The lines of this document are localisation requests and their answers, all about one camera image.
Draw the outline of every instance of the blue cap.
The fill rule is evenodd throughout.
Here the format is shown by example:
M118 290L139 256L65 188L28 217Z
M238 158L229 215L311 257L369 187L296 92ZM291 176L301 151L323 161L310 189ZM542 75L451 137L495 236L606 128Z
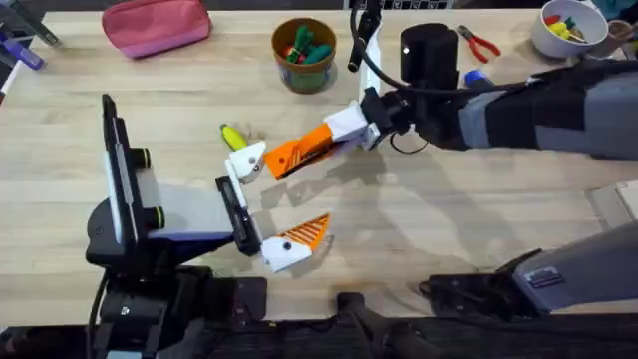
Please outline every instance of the blue cap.
M469 87L470 83L479 79L486 79L489 81L489 77L479 70L471 70L463 75L463 83L466 87Z

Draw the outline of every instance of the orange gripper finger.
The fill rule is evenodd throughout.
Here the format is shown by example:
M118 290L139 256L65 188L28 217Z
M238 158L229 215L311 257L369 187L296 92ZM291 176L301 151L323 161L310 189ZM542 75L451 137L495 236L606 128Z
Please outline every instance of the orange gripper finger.
M311 159L313 154L327 150L332 145L332 132L323 124L305 135L301 140L289 141L266 153L264 160L276 180L281 180L291 169Z

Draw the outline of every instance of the small yellow toy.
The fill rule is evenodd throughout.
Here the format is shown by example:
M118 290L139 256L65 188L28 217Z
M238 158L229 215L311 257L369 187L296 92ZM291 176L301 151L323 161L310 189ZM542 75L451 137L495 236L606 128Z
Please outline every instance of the small yellow toy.
M248 142L238 130L227 124L222 124L219 129L221 130L221 136L233 151L241 150L248 146Z

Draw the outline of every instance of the black knob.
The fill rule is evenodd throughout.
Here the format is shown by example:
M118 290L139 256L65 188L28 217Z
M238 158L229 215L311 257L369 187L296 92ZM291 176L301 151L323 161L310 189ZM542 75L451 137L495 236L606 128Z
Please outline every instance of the black knob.
M159 207L144 208L144 223L148 230L158 230L166 226L163 209Z
M136 169L148 169L151 166L151 153L149 149L131 149L131 156Z

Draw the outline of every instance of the purple object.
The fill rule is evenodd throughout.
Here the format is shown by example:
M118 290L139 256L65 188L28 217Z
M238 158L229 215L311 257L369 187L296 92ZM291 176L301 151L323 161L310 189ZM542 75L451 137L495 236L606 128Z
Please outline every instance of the purple object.
M22 46L19 42L7 38L7 35L0 32L0 42L13 56L22 61L33 70L40 70L44 66L44 60L33 51Z

